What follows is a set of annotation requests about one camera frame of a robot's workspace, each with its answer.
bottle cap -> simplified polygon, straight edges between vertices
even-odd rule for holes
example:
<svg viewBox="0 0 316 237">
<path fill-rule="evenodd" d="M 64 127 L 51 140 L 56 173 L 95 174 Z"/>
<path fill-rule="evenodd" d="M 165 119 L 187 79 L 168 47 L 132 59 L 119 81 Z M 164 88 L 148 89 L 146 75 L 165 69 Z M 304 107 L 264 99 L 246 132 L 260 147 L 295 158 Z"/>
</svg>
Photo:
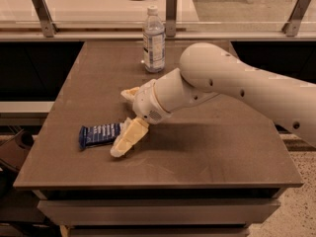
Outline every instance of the bottle cap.
<svg viewBox="0 0 316 237">
<path fill-rule="evenodd" d="M 156 5 L 150 5 L 147 8 L 147 14 L 149 16 L 157 16 L 158 15 L 158 8 Z"/>
</svg>

table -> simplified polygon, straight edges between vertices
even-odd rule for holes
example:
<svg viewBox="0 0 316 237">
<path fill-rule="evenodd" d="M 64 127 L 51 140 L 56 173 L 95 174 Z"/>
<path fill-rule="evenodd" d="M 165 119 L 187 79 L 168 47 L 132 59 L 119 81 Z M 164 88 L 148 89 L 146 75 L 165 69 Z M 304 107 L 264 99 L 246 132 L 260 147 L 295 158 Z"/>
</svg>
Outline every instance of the table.
<svg viewBox="0 0 316 237">
<path fill-rule="evenodd" d="M 113 158 L 111 145 L 79 150 L 81 125 L 134 118 L 120 91 L 176 68 L 192 43 L 167 40 L 166 69 L 149 74 L 141 41 L 85 42 L 15 187 L 34 191 L 47 217 L 74 227 L 71 236 L 156 228 L 167 236 L 245 236 L 264 222 L 302 180 L 274 124 L 230 97 L 150 126 L 125 157 Z"/>
</svg>

plastic bottle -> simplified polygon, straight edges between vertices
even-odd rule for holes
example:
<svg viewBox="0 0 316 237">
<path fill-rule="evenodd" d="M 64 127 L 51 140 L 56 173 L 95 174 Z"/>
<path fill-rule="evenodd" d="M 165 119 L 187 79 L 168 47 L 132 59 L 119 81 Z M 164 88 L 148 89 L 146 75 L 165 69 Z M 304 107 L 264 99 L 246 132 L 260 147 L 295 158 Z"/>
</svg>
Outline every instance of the plastic bottle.
<svg viewBox="0 0 316 237">
<path fill-rule="evenodd" d="M 149 6 L 147 15 L 143 26 L 144 63 L 147 71 L 157 73 L 165 68 L 165 27 L 157 6 Z"/>
</svg>

bottle label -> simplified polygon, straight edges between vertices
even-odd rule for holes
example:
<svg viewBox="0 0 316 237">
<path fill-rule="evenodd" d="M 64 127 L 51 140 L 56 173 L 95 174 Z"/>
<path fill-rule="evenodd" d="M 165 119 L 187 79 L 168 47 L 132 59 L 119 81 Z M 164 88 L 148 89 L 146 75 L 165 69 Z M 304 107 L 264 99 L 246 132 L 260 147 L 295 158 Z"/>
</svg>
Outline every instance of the bottle label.
<svg viewBox="0 0 316 237">
<path fill-rule="evenodd" d="M 165 66 L 165 33 L 144 34 L 144 62 L 153 70 Z"/>
</svg>

robotic arm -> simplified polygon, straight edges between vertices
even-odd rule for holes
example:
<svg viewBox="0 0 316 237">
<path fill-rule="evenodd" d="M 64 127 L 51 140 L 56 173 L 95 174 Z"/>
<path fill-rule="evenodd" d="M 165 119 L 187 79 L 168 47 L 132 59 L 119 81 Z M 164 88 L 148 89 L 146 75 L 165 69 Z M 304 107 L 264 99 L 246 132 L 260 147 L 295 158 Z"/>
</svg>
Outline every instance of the robotic arm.
<svg viewBox="0 0 316 237">
<path fill-rule="evenodd" d="M 316 85 L 251 67 L 209 43 L 189 46 L 180 68 L 142 85 L 133 110 L 155 124 L 218 94 L 244 102 L 316 147 Z"/>
</svg>

